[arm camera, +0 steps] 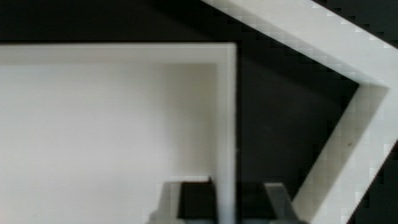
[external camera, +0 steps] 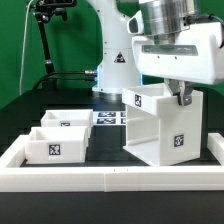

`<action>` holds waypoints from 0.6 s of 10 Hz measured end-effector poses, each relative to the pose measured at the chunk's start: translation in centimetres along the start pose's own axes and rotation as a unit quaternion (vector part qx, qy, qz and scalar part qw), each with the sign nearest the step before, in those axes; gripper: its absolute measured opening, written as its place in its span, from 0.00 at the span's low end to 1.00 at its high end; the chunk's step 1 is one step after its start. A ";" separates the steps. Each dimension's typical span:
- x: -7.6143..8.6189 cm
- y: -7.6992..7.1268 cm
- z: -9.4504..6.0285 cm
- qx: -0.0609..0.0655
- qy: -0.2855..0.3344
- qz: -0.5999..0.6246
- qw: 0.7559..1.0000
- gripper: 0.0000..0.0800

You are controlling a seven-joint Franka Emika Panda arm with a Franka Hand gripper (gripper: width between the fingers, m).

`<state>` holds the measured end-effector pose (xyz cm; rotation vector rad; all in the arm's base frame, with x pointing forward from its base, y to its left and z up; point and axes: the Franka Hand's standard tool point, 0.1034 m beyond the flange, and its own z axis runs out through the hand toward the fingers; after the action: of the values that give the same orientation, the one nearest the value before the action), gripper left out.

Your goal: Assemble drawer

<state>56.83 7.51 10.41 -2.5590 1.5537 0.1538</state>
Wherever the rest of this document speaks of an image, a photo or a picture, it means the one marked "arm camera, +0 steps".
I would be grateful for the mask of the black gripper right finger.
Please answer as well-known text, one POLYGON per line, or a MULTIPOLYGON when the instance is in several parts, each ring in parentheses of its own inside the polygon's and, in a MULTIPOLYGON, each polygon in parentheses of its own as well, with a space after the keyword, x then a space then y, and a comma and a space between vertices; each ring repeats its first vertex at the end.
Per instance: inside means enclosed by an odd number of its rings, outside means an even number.
POLYGON ((236 224, 309 224, 299 218, 283 183, 240 183, 236 193, 236 224))

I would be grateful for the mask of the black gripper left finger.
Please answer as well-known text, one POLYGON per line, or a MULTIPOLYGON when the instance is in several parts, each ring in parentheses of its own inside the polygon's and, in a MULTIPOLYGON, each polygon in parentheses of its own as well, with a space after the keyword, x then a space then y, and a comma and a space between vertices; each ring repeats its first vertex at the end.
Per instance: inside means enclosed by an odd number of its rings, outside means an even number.
POLYGON ((217 224, 217 194, 212 181, 167 182, 148 224, 217 224))

